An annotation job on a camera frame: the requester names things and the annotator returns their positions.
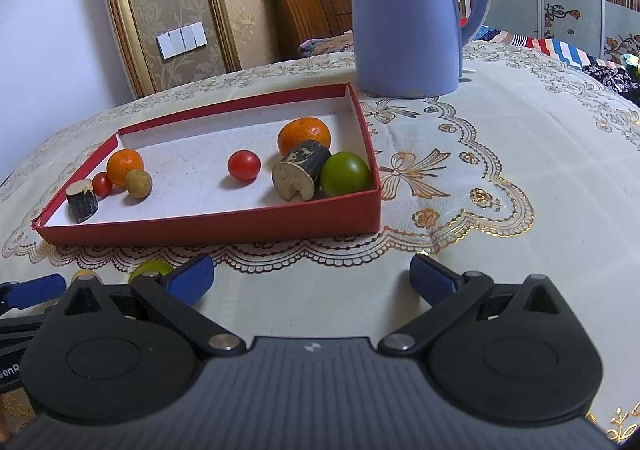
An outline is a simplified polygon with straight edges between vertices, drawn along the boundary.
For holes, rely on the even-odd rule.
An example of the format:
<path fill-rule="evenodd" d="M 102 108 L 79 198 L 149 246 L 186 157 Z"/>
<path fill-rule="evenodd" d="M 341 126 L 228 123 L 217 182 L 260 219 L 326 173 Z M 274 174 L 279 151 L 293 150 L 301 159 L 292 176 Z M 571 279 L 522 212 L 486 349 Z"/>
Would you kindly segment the green tomato with stem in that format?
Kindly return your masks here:
<path fill-rule="evenodd" d="M 333 198 L 370 190 L 372 176 L 359 155 L 342 151 L 332 155 L 323 165 L 320 184 L 324 195 Z"/>

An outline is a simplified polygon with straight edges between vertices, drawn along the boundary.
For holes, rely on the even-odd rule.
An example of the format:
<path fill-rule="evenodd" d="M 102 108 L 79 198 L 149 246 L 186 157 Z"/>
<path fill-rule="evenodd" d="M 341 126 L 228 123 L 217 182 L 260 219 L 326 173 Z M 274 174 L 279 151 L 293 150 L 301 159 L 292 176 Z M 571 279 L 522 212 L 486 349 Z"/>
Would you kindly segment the white wall switch panel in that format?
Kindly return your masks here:
<path fill-rule="evenodd" d="M 207 45 L 202 22 L 195 22 L 160 34 L 156 38 L 160 55 L 168 60 Z"/>

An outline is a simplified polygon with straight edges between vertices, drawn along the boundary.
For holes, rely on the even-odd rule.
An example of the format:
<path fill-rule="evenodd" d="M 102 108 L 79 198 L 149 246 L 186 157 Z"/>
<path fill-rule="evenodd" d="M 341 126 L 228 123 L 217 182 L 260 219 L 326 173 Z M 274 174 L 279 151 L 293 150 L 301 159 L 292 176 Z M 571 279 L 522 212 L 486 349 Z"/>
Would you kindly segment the gold wall panel frame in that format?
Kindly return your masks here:
<path fill-rule="evenodd" d="M 137 96 L 241 69 L 224 0 L 106 0 L 116 43 Z M 164 60 L 160 34 L 202 22 L 207 45 Z"/>

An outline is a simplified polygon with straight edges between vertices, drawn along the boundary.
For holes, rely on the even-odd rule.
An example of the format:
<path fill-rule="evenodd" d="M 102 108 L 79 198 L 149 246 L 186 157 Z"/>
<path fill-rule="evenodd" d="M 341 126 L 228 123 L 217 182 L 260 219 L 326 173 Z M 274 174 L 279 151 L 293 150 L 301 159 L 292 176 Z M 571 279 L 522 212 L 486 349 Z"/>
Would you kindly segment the pink pillow on bed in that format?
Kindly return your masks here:
<path fill-rule="evenodd" d="M 332 54 L 332 52 L 352 52 L 353 50 L 354 41 L 352 40 L 352 30 L 332 37 L 310 38 L 298 47 L 298 52 L 302 57 Z"/>

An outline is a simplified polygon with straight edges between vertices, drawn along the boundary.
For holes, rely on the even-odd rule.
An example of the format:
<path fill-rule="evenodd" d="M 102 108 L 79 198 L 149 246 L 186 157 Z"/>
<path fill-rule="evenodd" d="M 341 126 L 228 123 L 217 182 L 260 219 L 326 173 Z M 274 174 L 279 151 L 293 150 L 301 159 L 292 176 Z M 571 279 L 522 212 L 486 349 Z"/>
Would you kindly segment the red shallow box tray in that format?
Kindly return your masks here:
<path fill-rule="evenodd" d="M 375 233 L 381 185 L 304 202 L 285 201 L 273 187 L 280 160 L 277 136 L 288 122 L 315 116 L 329 127 L 333 151 L 359 155 L 376 167 L 356 90 L 349 83 L 270 92 L 165 114 L 116 130 L 75 170 L 71 181 L 105 170 L 108 158 L 130 148 L 151 174 L 151 194 L 138 201 L 124 190 L 100 200 L 85 222 L 70 214 L 65 190 L 32 226 L 56 246 L 186 246 L 284 241 Z M 262 169 L 253 181 L 228 172 L 235 151 L 254 152 Z"/>

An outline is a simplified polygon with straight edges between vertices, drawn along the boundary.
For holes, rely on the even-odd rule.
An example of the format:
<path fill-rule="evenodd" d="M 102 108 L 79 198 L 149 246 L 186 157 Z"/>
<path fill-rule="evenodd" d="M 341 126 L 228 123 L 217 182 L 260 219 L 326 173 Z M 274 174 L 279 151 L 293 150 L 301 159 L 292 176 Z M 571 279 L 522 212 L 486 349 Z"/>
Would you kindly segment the blue electric kettle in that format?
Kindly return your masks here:
<path fill-rule="evenodd" d="M 483 25 L 490 0 L 474 0 L 460 18 L 457 0 L 352 0 L 352 39 L 359 87 L 388 98 L 454 92 L 462 48 Z"/>

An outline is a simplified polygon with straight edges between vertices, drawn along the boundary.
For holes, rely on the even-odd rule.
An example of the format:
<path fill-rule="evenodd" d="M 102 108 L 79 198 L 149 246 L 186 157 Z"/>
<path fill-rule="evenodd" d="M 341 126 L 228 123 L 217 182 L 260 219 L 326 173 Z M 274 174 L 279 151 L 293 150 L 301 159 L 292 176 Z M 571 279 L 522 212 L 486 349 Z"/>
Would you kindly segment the orange tangerine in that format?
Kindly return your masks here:
<path fill-rule="evenodd" d="M 314 140 L 326 148 L 331 145 L 331 133 L 318 118 L 306 116 L 286 124 L 278 135 L 280 155 L 287 156 L 298 144 L 305 140 Z"/>
<path fill-rule="evenodd" d="M 106 174 L 114 186 L 125 187 L 125 179 L 132 170 L 143 170 L 142 156 L 134 149 L 113 153 L 106 162 Z"/>

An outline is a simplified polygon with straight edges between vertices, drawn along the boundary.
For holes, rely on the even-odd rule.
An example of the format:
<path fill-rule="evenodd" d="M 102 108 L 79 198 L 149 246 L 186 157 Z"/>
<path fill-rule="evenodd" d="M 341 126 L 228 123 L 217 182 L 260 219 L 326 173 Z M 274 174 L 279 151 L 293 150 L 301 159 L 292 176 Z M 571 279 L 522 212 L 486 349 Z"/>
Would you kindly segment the large dark log piece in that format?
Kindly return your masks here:
<path fill-rule="evenodd" d="M 319 141 L 300 142 L 273 167 L 272 182 L 279 196 L 285 201 L 296 196 L 310 201 L 316 194 L 322 168 L 330 157 L 330 150 Z"/>

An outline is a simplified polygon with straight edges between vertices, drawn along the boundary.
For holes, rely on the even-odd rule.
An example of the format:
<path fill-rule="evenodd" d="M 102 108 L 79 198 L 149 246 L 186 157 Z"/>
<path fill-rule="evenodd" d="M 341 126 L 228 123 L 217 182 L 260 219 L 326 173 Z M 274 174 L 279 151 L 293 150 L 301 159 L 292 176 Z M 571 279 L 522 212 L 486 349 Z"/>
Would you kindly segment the yellow longan fruit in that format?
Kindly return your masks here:
<path fill-rule="evenodd" d="M 152 192 L 153 179 L 145 170 L 130 170 L 125 177 L 125 188 L 134 199 L 144 200 Z"/>
<path fill-rule="evenodd" d="M 73 277 L 70 280 L 74 282 L 76 280 L 85 281 L 85 280 L 91 280 L 91 279 L 102 282 L 102 279 L 100 278 L 100 276 L 95 271 L 89 270 L 89 269 L 79 269 L 73 274 Z"/>

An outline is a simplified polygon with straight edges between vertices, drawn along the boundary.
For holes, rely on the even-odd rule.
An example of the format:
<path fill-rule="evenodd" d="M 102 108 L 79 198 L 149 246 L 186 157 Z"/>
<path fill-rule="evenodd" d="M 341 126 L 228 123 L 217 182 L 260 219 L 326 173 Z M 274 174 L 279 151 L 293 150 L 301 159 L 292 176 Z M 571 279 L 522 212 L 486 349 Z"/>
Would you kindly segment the red cherry tomato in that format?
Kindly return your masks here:
<path fill-rule="evenodd" d="M 261 169 L 260 158 L 250 150 L 235 151 L 228 159 L 228 172 L 239 181 L 253 181 Z"/>
<path fill-rule="evenodd" d="M 111 194 L 113 183 L 107 173 L 99 172 L 92 178 L 92 188 L 98 198 L 104 199 Z"/>

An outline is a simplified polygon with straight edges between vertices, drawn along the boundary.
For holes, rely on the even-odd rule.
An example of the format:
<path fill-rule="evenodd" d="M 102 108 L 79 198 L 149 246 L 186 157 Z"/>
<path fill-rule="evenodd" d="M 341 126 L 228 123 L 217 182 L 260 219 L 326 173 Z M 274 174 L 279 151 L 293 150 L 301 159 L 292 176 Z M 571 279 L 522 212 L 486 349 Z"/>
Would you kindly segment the colourful striped bedding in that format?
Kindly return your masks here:
<path fill-rule="evenodd" d="M 639 71 L 625 63 L 590 56 L 575 46 L 555 38 L 527 37 L 483 25 L 474 40 L 533 49 L 559 62 L 580 69 L 617 95 L 639 105 Z"/>

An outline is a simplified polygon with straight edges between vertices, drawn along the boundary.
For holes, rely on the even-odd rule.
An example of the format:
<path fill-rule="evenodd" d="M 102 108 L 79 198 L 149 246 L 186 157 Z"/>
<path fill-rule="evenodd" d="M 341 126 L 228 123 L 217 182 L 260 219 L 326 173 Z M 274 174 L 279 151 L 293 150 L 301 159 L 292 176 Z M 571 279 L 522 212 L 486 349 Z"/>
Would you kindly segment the small dark log piece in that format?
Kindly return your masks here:
<path fill-rule="evenodd" d="M 69 184 L 65 189 L 65 196 L 75 222 L 85 222 L 99 209 L 90 179 L 79 179 Z"/>

